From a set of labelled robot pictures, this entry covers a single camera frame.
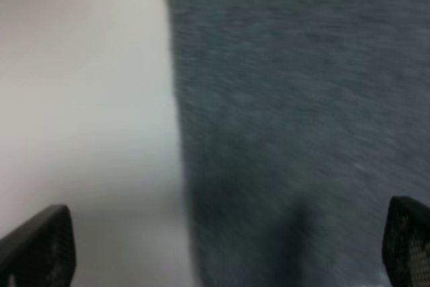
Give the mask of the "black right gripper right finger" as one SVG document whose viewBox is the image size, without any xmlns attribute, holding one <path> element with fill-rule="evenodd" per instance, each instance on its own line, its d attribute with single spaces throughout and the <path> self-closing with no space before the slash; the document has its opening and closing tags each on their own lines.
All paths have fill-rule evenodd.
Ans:
<svg viewBox="0 0 430 287">
<path fill-rule="evenodd" d="M 406 196 L 390 200 L 382 260 L 392 286 L 429 285 L 429 207 Z"/>
</svg>

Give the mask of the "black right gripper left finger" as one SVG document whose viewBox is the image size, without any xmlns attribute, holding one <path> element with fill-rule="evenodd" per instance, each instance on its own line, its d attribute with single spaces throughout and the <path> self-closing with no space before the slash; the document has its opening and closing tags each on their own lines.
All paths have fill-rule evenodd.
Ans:
<svg viewBox="0 0 430 287">
<path fill-rule="evenodd" d="M 65 205 L 43 209 L 1 238 L 4 287 L 68 287 L 75 270 L 73 222 Z"/>
</svg>

